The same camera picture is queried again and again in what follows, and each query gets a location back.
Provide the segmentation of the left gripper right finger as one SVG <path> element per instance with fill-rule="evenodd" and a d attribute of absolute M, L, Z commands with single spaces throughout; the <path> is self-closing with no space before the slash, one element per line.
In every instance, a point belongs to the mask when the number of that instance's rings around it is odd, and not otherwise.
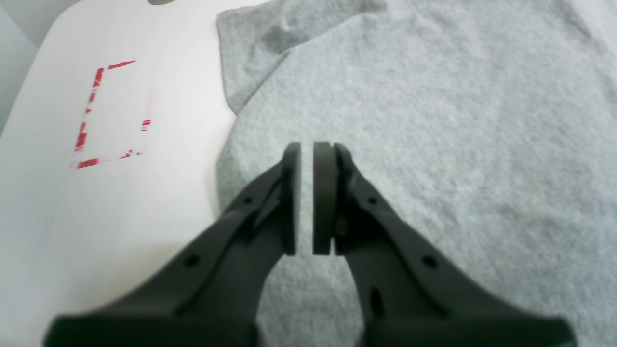
<path fill-rule="evenodd" d="M 406 224 L 342 144 L 313 147 L 313 253 L 344 257 L 362 310 L 358 347 L 575 347 L 563 318 L 491 294 Z"/>

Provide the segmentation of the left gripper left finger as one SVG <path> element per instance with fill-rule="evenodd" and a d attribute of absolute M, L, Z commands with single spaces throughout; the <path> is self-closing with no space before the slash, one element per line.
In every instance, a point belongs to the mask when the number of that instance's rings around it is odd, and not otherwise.
<path fill-rule="evenodd" d="M 57 317 L 45 347 L 259 347 L 265 281 L 299 233 L 301 145 L 251 181 L 207 230 L 126 296 Z"/>

